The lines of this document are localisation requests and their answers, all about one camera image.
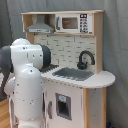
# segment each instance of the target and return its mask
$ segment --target white tile backsplash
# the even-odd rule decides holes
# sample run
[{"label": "white tile backsplash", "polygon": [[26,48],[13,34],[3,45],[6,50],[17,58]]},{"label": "white tile backsplash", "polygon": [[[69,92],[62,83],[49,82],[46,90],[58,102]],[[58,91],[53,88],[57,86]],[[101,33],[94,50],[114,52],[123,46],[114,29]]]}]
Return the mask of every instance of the white tile backsplash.
[{"label": "white tile backsplash", "polygon": [[[84,50],[90,51],[95,57],[95,37],[39,34],[34,38],[35,44],[46,45],[51,50],[52,64],[77,68],[79,55]],[[95,71],[88,55],[84,54],[82,59],[84,63],[88,62],[88,70]]]}]

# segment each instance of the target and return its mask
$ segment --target stainless steel sink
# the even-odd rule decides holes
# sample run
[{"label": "stainless steel sink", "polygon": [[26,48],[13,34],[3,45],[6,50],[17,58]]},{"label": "stainless steel sink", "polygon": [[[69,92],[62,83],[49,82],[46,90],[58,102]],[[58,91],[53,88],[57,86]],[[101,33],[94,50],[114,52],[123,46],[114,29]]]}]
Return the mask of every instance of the stainless steel sink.
[{"label": "stainless steel sink", "polygon": [[54,76],[72,79],[76,81],[84,81],[94,73],[91,71],[79,70],[74,68],[62,68],[53,73]]}]

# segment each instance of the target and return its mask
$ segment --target faucet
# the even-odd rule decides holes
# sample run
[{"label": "faucet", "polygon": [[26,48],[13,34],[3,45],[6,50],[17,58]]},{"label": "faucet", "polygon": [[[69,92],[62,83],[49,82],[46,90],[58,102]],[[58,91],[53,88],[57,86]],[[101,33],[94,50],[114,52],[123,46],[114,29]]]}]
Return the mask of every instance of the faucet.
[{"label": "faucet", "polygon": [[81,69],[81,70],[87,68],[87,62],[86,62],[85,64],[82,62],[82,56],[83,56],[84,54],[88,54],[88,55],[91,57],[91,60],[92,60],[91,64],[92,64],[92,65],[95,65],[95,59],[94,59],[94,56],[92,55],[92,53],[89,52],[89,51],[86,51],[86,50],[85,50],[85,51],[82,51],[82,52],[80,53],[79,62],[78,62],[78,64],[77,64],[78,69]]}]

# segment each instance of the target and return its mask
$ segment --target floor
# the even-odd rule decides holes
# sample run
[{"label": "floor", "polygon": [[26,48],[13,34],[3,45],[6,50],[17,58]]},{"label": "floor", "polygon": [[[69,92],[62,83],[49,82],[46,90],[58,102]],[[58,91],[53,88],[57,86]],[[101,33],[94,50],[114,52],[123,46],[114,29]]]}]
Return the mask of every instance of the floor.
[{"label": "floor", "polygon": [[10,128],[8,100],[0,102],[0,128]]}]

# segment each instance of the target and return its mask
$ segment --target microwave window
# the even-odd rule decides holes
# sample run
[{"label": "microwave window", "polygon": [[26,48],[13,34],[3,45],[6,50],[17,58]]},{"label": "microwave window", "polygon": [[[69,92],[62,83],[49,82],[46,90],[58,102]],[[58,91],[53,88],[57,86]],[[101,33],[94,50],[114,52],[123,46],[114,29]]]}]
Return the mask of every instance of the microwave window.
[{"label": "microwave window", "polygon": [[72,18],[62,18],[63,29],[78,29],[78,19],[76,17]]}]

